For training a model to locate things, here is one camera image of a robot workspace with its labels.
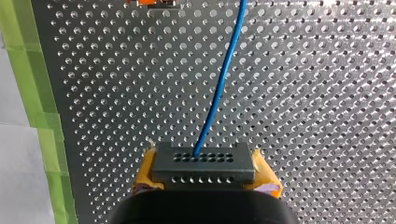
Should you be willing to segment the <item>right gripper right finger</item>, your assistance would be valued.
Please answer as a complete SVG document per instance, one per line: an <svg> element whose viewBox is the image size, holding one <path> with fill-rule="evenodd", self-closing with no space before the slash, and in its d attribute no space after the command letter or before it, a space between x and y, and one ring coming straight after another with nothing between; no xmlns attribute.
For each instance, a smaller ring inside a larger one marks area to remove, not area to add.
<svg viewBox="0 0 396 224"><path fill-rule="evenodd" d="M244 189L266 193L279 199L282 195L283 185L258 148L253 150L251 159L255 176L252 183L244 185Z"/></svg>

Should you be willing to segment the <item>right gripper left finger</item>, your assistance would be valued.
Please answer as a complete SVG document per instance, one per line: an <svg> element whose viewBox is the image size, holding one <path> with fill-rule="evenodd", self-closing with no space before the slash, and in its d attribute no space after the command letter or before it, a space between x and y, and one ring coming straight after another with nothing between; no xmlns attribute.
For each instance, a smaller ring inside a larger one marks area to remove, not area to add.
<svg viewBox="0 0 396 224"><path fill-rule="evenodd" d="M149 147L144 149L144 157L133 183L133 195L152 190L164 190L163 183L154 182L152 180L151 169L155 160L157 148L152 139L149 139L148 142Z"/></svg>

